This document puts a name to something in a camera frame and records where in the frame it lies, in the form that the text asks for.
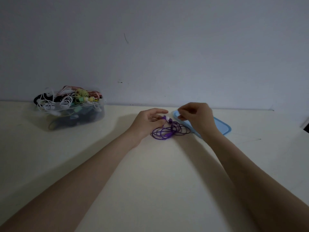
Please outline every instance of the tangled cable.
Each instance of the tangled cable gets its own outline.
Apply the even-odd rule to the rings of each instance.
[[[162,119],[166,120],[170,124],[170,127],[162,126],[160,128],[154,129],[151,135],[157,140],[166,140],[171,138],[173,135],[181,136],[191,132],[188,127],[178,123],[177,121],[173,121],[167,116],[162,117]]]

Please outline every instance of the right hand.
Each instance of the right hand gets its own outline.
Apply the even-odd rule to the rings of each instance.
[[[199,133],[212,135],[219,133],[214,122],[214,116],[207,103],[187,103],[178,109],[178,119],[190,121],[192,127]]]

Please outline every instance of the left hand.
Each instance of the left hand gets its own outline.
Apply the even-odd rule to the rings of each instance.
[[[132,125],[127,130],[127,132],[136,137],[135,146],[140,144],[141,140],[147,137],[154,129],[166,123],[166,120],[161,119],[162,116],[158,115],[158,113],[166,114],[168,110],[152,108],[138,113]]]

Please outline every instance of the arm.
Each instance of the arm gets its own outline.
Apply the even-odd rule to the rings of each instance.
[[[0,231],[74,231],[129,150],[165,120],[153,108],[138,114],[130,128],[19,210]]]
[[[263,231],[309,231],[309,207],[219,132],[206,103],[188,103],[179,112],[215,152]]]

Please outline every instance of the forearm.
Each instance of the forearm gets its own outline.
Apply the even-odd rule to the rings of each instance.
[[[222,134],[202,134],[253,217],[265,231],[306,230],[309,207],[276,182]]]
[[[5,222],[0,231],[74,231],[102,188],[135,145],[125,132],[54,183]]]

